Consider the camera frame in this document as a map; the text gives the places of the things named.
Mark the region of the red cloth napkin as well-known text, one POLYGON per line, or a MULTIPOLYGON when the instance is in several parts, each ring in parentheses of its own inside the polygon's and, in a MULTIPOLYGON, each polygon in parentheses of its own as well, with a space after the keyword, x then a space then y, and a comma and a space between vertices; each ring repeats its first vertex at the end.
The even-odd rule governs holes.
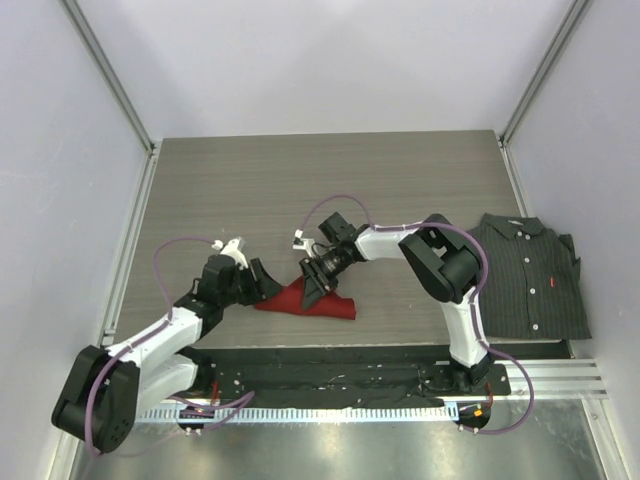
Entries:
POLYGON ((356 319, 356 306, 351 298, 331 291, 308 309, 302 307, 303 280, 298 277, 273 298, 254 306, 256 310, 285 313, 296 316, 330 317, 343 320, 356 319))

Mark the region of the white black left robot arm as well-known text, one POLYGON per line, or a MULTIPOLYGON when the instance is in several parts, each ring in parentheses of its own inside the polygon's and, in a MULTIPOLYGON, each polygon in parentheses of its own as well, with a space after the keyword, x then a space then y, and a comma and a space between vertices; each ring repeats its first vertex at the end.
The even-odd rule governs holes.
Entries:
POLYGON ((52 424, 100 453, 126 439, 136 418, 165 399, 205 397, 215 381, 212 359, 195 348, 233 305, 254 306, 283 287, 259 259, 240 265, 213 255, 190 290, 158 321, 110 348, 76 356, 53 408, 52 424))

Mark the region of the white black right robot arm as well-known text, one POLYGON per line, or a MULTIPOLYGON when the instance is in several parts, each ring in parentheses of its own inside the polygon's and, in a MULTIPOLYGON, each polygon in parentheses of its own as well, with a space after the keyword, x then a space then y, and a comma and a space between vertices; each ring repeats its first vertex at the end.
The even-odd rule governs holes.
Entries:
POLYGON ((444 390, 472 395, 486 385, 493 358, 476 298, 486 282, 488 260, 473 237, 439 214, 416 224, 356 228, 334 213, 319 230, 329 242, 321 254, 302 230, 294 234, 293 248, 307 253, 300 261, 303 309, 332 293, 338 275, 356 263, 404 260, 444 314, 452 381, 444 390))

